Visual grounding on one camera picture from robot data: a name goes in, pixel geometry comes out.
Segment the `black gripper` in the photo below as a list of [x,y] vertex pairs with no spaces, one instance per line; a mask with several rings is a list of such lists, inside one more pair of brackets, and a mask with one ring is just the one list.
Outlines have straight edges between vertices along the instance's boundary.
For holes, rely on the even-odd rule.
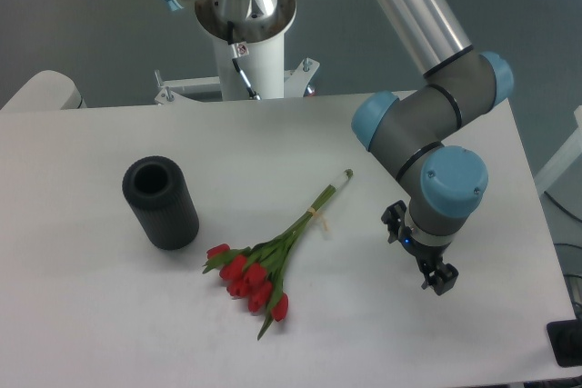
[[431,288],[436,295],[451,290],[458,277],[452,264],[444,264],[442,256],[450,245],[450,236],[428,234],[419,227],[405,224],[406,204],[399,200],[389,205],[381,216],[388,231],[387,241],[399,241],[405,250],[416,258],[420,272],[424,275],[423,290]]

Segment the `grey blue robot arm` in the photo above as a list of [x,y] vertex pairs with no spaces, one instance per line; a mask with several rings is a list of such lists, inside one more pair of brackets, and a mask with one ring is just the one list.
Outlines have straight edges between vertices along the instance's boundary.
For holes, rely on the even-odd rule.
[[[302,95],[299,74],[285,75],[283,37],[296,0],[165,0],[173,10],[192,7],[215,41],[224,100]],[[477,209],[487,188],[481,158],[444,140],[507,99],[514,76],[499,55],[478,53],[445,0],[377,0],[425,78],[406,98],[380,92],[356,110],[358,141],[409,196],[388,206],[382,220],[391,241],[415,257],[424,286],[445,293],[457,269],[444,251]],[[298,81],[299,87],[292,83]]]

